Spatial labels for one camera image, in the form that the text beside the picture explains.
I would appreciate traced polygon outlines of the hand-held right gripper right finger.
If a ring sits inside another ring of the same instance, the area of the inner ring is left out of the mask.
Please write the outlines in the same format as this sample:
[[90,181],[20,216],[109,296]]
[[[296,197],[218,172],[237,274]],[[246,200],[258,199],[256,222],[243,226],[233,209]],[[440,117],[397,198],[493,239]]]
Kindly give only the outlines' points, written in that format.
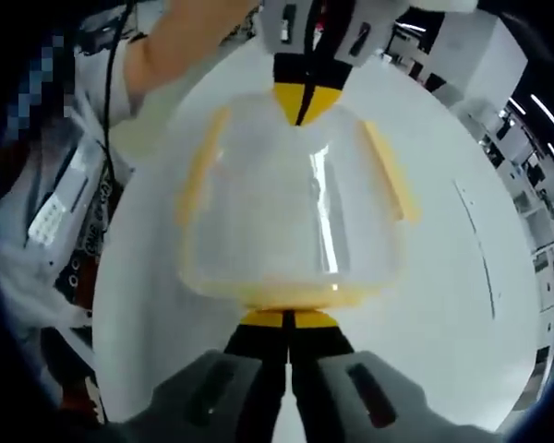
[[491,442],[474,425],[435,413],[425,391],[368,351],[356,351],[329,315],[291,310],[292,383],[309,442]]

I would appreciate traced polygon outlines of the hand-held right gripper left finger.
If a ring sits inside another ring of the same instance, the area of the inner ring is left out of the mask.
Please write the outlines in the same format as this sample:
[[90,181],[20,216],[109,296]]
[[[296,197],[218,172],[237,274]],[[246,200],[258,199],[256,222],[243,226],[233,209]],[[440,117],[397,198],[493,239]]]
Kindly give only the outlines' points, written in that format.
[[154,391],[135,442],[271,442],[285,391],[286,314],[252,311],[223,351],[207,351]]

